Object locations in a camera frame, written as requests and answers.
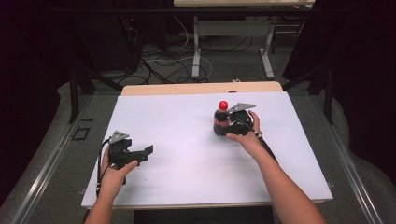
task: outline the person's right arm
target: person's right arm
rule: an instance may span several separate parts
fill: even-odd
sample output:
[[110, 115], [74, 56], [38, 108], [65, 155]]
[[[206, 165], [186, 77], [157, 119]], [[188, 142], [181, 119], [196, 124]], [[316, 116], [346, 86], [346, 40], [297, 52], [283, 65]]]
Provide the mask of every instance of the person's right arm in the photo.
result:
[[[249, 114], [253, 117], [253, 129], [260, 133], [259, 118], [252, 111]], [[227, 137], [240, 143], [258, 163], [274, 208], [283, 224], [326, 223], [317, 207], [269, 155], [254, 133], [245, 136], [228, 133]]]
[[101, 165], [101, 174], [103, 175], [102, 187], [84, 224], [110, 223], [113, 203], [120, 192], [122, 182], [125, 176], [127, 176], [137, 164], [137, 161], [132, 161], [119, 170], [117, 167], [111, 167], [110, 161], [108, 160], [107, 147]]

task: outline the table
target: table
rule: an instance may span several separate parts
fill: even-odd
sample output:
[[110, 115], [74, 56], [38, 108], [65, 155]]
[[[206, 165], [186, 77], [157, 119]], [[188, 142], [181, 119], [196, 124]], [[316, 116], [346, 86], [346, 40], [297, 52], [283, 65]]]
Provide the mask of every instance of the table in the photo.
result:
[[[125, 87], [105, 139], [118, 130], [131, 135], [130, 150], [154, 145], [154, 152], [128, 174], [114, 208], [271, 204], [255, 161], [239, 144], [213, 132], [213, 113], [220, 100], [230, 106], [256, 104], [263, 136], [285, 172], [312, 201], [332, 199], [290, 98], [281, 90], [277, 82]], [[96, 165], [84, 207], [95, 202], [95, 182]]]
[[[275, 7], [313, 5], [315, 0], [175, 0], [176, 7]], [[268, 58], [272, 37], [276, 26], [276, 17], [269, 21], [199, 21], [194, 17], [194, 58], [192, 77], [199, 76], [201, 50], [200, 35], [255, 35], [266, 36], [264, 48], [260, 49], [264, 72], [268, 79], [274, 79], [274, 73]]]

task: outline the wrist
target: wrist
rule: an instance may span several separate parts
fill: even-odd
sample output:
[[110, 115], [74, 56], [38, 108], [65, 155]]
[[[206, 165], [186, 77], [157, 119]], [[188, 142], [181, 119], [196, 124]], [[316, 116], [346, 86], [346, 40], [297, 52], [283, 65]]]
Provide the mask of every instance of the wrist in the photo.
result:
[[267, 149], [265, 147], [261, 147], [260, 151], [255, 155], [253, 158], [256, 162], [259, 161], [267, 161], [269, 159], [272, 159], [270, 154], [268, 153]]
[[115, 199], [116, 199], [115, 196], [104, 194], [104, 193], [99, 193], [99, 196], [96, 201], [97, 202], [99, 201], [101, 203], [113, 204]]

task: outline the forearm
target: forearm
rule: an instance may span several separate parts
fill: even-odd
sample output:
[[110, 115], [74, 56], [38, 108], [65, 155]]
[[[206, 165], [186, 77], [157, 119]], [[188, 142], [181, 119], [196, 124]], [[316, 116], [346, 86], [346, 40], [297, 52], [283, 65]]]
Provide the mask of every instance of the forearm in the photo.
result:
[[91, 212], [88, 214], [86, 224], [108, 224], [111, 221], [111, 212], [114, 198], [106, 195], [99, 195]]
[[262, 153], [256, 161], [282, 223], [325, 223], [316, 206], [268, 153]]

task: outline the finger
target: finger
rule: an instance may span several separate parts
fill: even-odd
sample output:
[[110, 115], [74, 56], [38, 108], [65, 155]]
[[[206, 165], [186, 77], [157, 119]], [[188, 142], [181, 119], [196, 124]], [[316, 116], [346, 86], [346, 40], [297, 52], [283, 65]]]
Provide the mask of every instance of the finger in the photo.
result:
[[107, 146], [107, 148], [105, 150], [105, 154], [103, 154], [103, 158], [102, 158], [103, 166], [108, 166], [108, 151], [109, 151], [109, 146]]
[[249, 110], [248, 113], [253, 118], [253, 129], [256, 132], [259, 132], [260, 131], [260, 119], [259, 119], [259, 117], [257, 116], [256, 113], [254, 113], [251, 110]]
[[120, 169], [120, 172], [123, 175], [128, 175], [129, 172], [131, 172], [136, 166], [138, 162], [137, 161], [131, 161], [128, 164], [126, 164], [124, 167]]
[[227, 133], [226, 137], [231, 139], [231, 140], [233, 140], [233, 141], [235, 141], [235, 142], [241, 143], [241, 137], [242, 136], [240, 136], [240, 135], [237, 135], [237, 134], [234, 134], [234, 133]]

